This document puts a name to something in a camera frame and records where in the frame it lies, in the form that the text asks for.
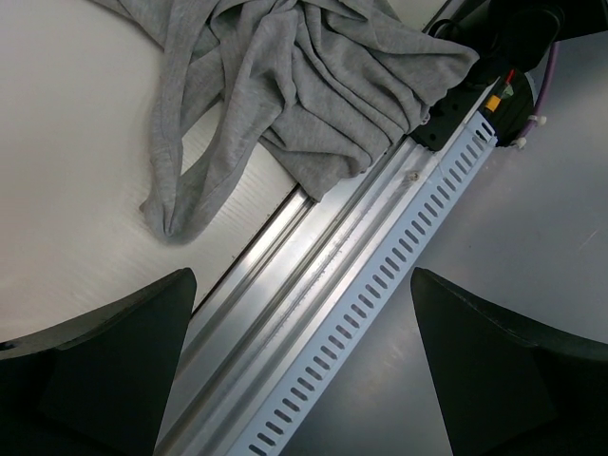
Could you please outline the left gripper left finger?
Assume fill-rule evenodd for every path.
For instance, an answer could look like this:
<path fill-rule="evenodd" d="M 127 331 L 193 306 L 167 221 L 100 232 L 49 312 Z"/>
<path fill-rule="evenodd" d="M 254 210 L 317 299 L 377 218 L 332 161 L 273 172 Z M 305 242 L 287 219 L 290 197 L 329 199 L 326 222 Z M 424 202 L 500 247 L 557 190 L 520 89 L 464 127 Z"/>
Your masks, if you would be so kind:
<path fill-rule="evenodd" d="M 2 454 L 153 454 L 196 290 L 193 271 L 180 269 L 2 341 Z"/>

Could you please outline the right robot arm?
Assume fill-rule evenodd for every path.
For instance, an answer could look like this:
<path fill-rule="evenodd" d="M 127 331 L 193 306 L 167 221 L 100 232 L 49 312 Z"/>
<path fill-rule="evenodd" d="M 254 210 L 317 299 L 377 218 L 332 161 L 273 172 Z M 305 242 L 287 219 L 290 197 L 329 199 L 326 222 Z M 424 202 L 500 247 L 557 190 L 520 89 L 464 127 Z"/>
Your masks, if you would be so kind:
<path fill-rule="evenodd" d="M 607 30 L 607 3 L 598 0 L 467 1 L 466 13 L 429 29 L 438 38 L 475 50 L 472 72 L 494 78 L 529 71 L 557 42 Z"/>

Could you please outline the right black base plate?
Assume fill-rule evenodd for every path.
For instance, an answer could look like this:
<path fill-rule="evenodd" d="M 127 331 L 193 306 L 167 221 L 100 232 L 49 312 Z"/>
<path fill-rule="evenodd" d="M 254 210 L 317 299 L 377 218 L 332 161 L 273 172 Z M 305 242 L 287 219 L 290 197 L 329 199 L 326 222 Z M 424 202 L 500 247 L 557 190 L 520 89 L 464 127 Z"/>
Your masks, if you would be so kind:
<path fill-rule="evenodd" d="M 433 106 L 428 118 L 410 136 L 427 149 L 442 149 L 460 124 L 479 112 L 489 122 L 482 135 L 494 134 L 499 146 L 517 140 L 533 114 L 537 89 L 527 73 L 510 70 L 487 87 L 459 85 Z"/>

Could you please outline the aluminium front rail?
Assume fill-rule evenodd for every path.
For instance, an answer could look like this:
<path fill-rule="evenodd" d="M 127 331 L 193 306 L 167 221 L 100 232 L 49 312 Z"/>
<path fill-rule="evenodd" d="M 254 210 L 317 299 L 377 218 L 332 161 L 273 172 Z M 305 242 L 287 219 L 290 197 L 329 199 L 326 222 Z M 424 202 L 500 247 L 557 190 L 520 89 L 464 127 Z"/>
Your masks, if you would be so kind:
<path fill-rule="evenodd" d="M 229 455 L 227 449 L 466 123 L 438 152 L 403 141 L 371 171 L 341 182 L 318 204 L 299 191 L 287 199 L 195 313 L 158 454 Z"/>

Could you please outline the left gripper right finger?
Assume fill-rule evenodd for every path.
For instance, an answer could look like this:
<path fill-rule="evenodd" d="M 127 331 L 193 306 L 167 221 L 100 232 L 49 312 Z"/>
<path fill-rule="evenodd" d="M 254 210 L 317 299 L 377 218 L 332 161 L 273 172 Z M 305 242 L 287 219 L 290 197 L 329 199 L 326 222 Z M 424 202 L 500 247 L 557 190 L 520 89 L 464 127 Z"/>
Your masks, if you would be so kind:
<path fill-rule="evenodd" d="M 606 344 L 428 269 L 414 270 L 410 288 L 453 454 L 606 454 Z"/>

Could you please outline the grey tank top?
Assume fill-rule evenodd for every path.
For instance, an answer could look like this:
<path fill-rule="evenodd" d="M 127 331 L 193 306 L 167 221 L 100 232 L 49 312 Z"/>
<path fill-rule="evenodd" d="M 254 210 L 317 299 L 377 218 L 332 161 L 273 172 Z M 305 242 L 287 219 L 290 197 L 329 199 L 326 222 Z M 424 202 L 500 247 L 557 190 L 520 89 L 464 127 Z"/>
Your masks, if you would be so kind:
<path fill-rule="evenodd" d="M 369 169 L 460 84 L 478 53 L 386 1 L 109 1 L 163 52 L 151 112 L 154 236 L 194 240 L 265 146 L 320 200 Z"/>

